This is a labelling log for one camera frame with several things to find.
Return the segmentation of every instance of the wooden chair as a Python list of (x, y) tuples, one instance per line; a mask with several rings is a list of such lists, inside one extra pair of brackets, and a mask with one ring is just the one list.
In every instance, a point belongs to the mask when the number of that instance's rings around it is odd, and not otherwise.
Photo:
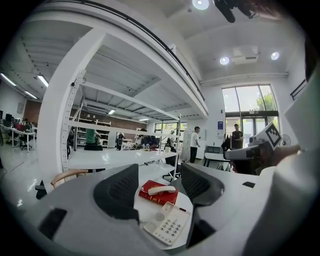
[(79, 175), (79, 174), (87, 175), (87, 173), (88, 173), (88, 170), (68, 170), (68, 171), (65, 171), (63, 173), (56, 175), (50, 184), (53, 186), (53, 188), (56, 188), (56, 183), (58, 181), (61, 181), (65, 178), (68, 178), (73, 175)]

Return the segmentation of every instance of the fan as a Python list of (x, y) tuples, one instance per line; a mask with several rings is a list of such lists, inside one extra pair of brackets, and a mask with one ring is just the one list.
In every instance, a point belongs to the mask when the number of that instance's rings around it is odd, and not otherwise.
[(291, 145), (291, 139), (286, 134), (282, 134), (282, 145), (283, 146), (290, 146)]

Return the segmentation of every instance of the green shirt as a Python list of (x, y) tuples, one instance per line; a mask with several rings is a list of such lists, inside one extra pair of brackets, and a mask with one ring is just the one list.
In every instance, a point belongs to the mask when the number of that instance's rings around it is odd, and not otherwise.
[(96, 143), (95, 130), (86, 129), (86, 141), (85, 142), (89, 143), (89, 144)]

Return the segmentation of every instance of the red book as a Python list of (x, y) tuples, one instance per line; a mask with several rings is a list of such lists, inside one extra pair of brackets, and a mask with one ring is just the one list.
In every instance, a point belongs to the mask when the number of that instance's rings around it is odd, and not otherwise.
[(148, 190), (152, 189), (152, 188), (156, 188), (156, 187), (163, 187), (165, 185), (152, 181), (152, 180), (148, 180), (142, 187), (143, 187), (143, 191), (141, 190), (139, 192), (139, 196), (143, 197), (145, 199), (148, 199), (150, 201), (153, 201), (155, 203), (158, 203), (160, 205), (165, 205), (166, 202), (170, 202), (172, 204), (176, 204), (176, 200), (177, 200), (177, 196), (178, 196), (178, 192), (179, 189), (176, 188), (174, 193), (169, 193), (167, 191), (163, 191), (163, 192), (159, 192), (158, 194), (155, 195), (149, 195), (148, 194)]

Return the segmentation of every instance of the recessed light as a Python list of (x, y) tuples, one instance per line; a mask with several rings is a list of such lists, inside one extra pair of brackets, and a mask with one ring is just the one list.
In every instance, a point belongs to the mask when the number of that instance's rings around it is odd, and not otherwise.
[(36, 96), (34, 96), (34, 95), (32, 95), (30, 92), (25, 91), (25, 93), (26, 93), (26, 94), (28, 94), (29, 96), (31, 96), (32, 98), (37, 99), (37, 97), (36, 97)]
[(7, 80), (11, 85), (13, 86), (17, 86), (14, 82), (12, 82), (4, 73), (1, 73), (1, 76)]
[(220, 59), (220, 64), (221, 65), (227, 65), (229, 63), (230, 59), (228, 57), (222, 57)]
[(47, 82), (47, 80), (45, 79), (45, 77), (43, 76), (43, 75), (38, 75), (37, 76), (39, 79), (40, 79), (40, 81), (46, 86), (46, 87), (48, 87), (48, 82)]
[(275, 61), (279, 58), (279, 56), (280, 56), (279, 52), (275, 51), (274, 53), (271, 54), (271, 59)]
[(192, 4), (198, 10), (206, 10), (209, 7), (209, 0), (192, 0)]

